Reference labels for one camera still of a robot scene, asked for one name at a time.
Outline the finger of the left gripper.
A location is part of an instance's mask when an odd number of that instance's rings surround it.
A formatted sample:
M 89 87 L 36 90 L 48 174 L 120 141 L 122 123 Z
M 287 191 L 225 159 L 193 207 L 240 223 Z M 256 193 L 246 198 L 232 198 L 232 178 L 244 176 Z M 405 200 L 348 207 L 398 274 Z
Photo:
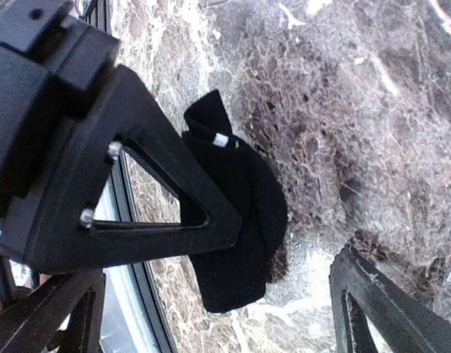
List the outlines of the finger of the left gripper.
M 84 118 L 54 130 L 28 192 L 10 200 L 0 254 L 70 274 L 227 249 L 241 223 L 141 78 L 120 65 Z

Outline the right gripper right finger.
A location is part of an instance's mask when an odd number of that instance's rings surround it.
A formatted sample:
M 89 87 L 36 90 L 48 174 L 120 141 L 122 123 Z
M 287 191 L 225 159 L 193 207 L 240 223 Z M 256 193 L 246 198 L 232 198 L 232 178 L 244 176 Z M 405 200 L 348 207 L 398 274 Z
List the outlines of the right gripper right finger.
M 393 352 L 451 352 L 451 324 L 412 299 L 352 247 L 330 266 L 337 352 L 376 352 L 371 321 Z

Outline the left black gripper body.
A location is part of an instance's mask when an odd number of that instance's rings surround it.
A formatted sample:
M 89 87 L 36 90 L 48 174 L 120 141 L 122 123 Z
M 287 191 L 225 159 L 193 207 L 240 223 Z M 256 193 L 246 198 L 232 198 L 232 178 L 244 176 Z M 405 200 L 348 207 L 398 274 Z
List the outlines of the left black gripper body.
M 0 12 L 0 218 L 32 184 L 62 117 L 83 118 L 118 41 L 71 15 L 72 1 L 14 1 Z

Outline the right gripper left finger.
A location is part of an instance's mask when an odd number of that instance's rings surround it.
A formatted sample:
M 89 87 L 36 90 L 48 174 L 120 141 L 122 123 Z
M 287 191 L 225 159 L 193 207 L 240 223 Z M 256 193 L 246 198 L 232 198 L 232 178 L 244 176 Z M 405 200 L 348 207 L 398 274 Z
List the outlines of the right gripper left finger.
M 51 277 L 0 314 L 0 352 L 42 352 L 66 318 L 60 352 L 98 352 L 104 307 L 102 270 Z

